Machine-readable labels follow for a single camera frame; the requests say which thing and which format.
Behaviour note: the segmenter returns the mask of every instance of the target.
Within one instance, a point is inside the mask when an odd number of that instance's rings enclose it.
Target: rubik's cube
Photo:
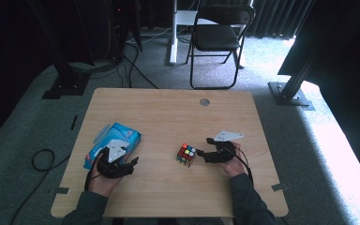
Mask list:
[[[180,164],[183,164],[187,167],[191,166],[192,161],[197,154],[197,149],[189,146],[186,143],[183,143],[179,152],[177,153],[177,160]]]

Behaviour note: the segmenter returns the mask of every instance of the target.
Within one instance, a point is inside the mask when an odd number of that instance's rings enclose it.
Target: metal stand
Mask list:
[[[306,99],[305,95],[300,89],[292,98],[285,98],[283,96],[283,88],[286,86],[285,82],[269,82],[268,86],[270,87],[271,93],[273,94],[274,99],[278,105],[302,106],[303,110],[315,111],[311,101]]]
[[[48,16],[39,0],[28,0],[28,4],[32,11],[31,23],[42,34],[42,44],[58,72],[58,77],[52,89],[45,92],[42,99],[59,99],[62,95],[83,95],[90,74],[79,74],[69,66]]]

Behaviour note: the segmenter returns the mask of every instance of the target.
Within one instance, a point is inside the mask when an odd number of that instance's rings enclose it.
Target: sunlight on floor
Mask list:
[[[289,39],[289,40],[283,40],[283,45],[285,47],[291,48],[291,46],[293,46],[295,41],[296,41],[296,38],[292,38],[292,39]]]
[[[302,90],[305,93],[319,92],[315,84],[304,82]],[[339,203],[344,207],[344,213],[349,221],[360,222],[360,163],[350,144],[330,110],[328,112],[305,112],[312,117],[309,123],[314,139],[318,145],[319,157],[327,172],[327,178],[337,191]],[[321,114],[314,119],[313,114]]]

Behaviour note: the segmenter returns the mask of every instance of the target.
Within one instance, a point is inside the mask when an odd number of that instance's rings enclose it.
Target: folding chair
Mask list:
[[[200,9],[197,13],[189,42],[186,64],[191,57],[189,83],[193,89],[230,89],[236,83],[241,52],[244,47],[245,33],[255,17],[255,9],[243,5],[211,5]],[[201,19],[212,24],[200,23]],[[234,28],[240,27],[238,35]],[[194,49],[201,52],[229,52],[228,54],[194,54]],[[232,53],[239,49],[233,82],[228,86],[202,86],[193,84],[194,57],[196,56],[227,56],[225,64]]]

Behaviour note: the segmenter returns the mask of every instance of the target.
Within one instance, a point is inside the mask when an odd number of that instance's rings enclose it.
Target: forearm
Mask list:
[[[85,191],[78,200],[77,208],[64,217],[62,224],[101,224],[107,202],[108,198]]]
[[[232,210],[237,224],[276,224],[274,215],[245,173],[230,178]]]

